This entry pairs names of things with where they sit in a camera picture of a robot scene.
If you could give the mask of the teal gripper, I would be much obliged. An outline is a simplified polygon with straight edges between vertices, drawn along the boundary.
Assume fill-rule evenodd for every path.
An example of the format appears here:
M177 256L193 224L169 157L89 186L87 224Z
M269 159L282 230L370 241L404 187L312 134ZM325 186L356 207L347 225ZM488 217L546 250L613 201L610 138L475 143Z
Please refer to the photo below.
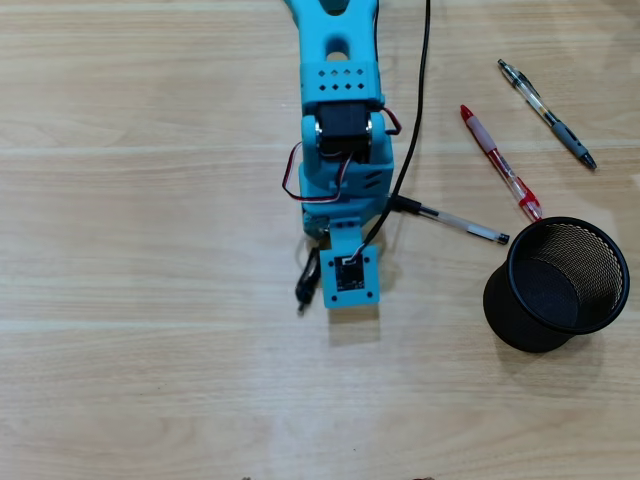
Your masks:
M332 203L303 203L303 210L312 217L329 219L355 218L371 220L380 215L386 205L386 197L343 197Z

